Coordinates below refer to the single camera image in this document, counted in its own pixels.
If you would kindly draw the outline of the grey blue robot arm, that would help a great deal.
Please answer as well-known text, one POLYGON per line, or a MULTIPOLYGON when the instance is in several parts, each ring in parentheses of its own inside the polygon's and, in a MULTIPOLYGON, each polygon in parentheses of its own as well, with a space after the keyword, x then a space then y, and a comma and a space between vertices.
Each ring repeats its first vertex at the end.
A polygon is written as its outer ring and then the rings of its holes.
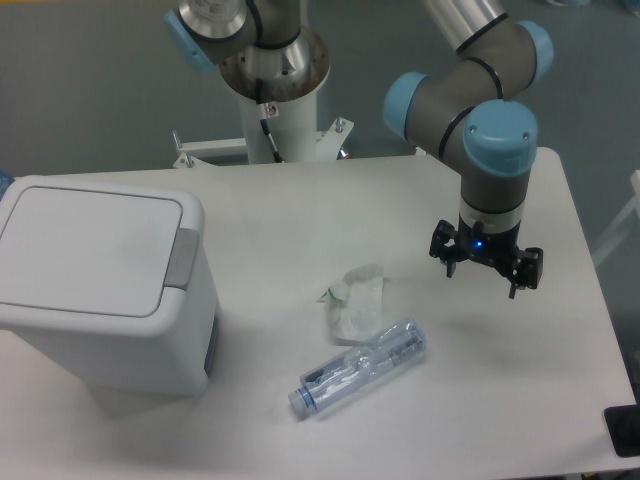
MULTIPOLYGON (((498 1, 430 1, 459 62, 431 79, 409 72, 383 103, 385 124, 461 178, 459 219, 440 221, 429 253, 448 270, 463 261, 495 269, 512 291, 534 289, 543 252, 517 244, 538 124, 515 96, 550 68, 554 50, 539 25, 514 22, 498 1)), ((218 70, 239 97, 253 163, 318 158, 316 92, 330 60, 302 20, 298 1, 181 1, 165 14, 182 56, 218 70)))

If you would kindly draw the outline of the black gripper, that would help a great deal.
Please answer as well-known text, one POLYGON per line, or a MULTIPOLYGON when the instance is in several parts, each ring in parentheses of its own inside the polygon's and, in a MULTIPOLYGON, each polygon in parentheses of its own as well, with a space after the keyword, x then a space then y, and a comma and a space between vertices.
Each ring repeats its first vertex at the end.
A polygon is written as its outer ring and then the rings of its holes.
POLYGON ((432 234, 429 255, 446 267, 446 276, 452 278, 458 263, 469 260, 499 273, 509 273, 508 297, 514 299, 518 290, 536 290, 544 265, 544 251, 538 247, 524 250, 517 245, 520 224, 499 233, 485 233, 480 227, 469 226, 462 218, 458 230, 440 220, 432 234))

